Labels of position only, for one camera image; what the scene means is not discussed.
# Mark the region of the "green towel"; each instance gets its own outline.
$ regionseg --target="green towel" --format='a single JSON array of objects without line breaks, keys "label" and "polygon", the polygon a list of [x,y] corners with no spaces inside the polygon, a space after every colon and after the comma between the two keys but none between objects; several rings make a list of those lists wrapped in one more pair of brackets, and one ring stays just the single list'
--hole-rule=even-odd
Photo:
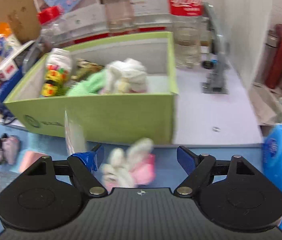
[{"label": "green towel", "polygon": [[76,84],[66,93],[69,97],[97,94],[105,86],[105,69],[92,74],[86,80]]}]

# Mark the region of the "green cardboard box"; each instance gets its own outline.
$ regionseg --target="green cardboard box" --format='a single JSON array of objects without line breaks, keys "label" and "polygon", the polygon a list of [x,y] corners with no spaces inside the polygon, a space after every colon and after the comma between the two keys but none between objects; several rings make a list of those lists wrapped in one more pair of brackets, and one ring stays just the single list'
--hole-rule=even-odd
[{"label": "green cardboard box", "polygon": [[177,85],[173,37],[169,32],[128,34],[67,47],[73,63],[83,58],[106,65],[133,58],[148,71],[148,92],[39,98],[46,73],[43,56],[4,103],[32,133],[65,136],[65,111],[88,141],[133,143],[142,137],[155,144],[172,141]]}]

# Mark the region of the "pink sponge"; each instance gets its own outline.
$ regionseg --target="pink sponge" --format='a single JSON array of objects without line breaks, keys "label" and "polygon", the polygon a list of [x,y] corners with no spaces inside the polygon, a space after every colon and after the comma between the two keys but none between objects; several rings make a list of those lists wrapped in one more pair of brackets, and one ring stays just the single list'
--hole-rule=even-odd
[{"label": "pink sponge", "polygon": [[43,153],[37,153],[34,151],[27,151],[24,154],[24,157],[22,159],[22,162],[19,167],[19,172],[24,172],[27,168],[29,168],[33,163],[35,163],[39,158],[42,156],[45,156],[46,154]]}]

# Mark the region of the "pink plush toy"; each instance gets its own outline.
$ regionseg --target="pink plush toy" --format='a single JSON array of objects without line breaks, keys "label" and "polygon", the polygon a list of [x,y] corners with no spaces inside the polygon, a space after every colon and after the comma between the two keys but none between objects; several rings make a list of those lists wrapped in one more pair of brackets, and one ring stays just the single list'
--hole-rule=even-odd
[{"label": "pink plush toy", "polygon": [[102,181],[108,192],[114,187],[135,188],[151,183],[155,178],[152,150],[153,141],[148,138],[133,144],[126,156],[121,148],[112,150],[109,163],[102,165]]},{"label": "pink plush toy", "polygon": [[20,151],[20,140],[18,137],[3,134],[2,149],[0,149],[0,164],[8,163],[13,165],[16,162],[17,155]]}]

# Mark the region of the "metal screw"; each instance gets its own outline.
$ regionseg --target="metal screw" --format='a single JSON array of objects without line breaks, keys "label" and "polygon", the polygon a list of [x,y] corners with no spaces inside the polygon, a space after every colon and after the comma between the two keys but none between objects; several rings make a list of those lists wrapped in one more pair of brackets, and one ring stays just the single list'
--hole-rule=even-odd
[{"label": "metal screw", "polygon": [[189,195],[192,193],[192,189],[190,187],[180,187],[177,189],[177,192],[180,195]]},{"label": "metal screw", "polygon": [[105,191],[104,188],[102,187],[92,187],[89,192],[92,194],[92,195],[101,195],[103,194]]},{"label": "metal screw", "polygon": [[219,127],[216,127],[216,126],[214,126],[214,127],[212,128],[212,130],[213,130],[214,132],[220,132],[220,128],[219,128]]}]

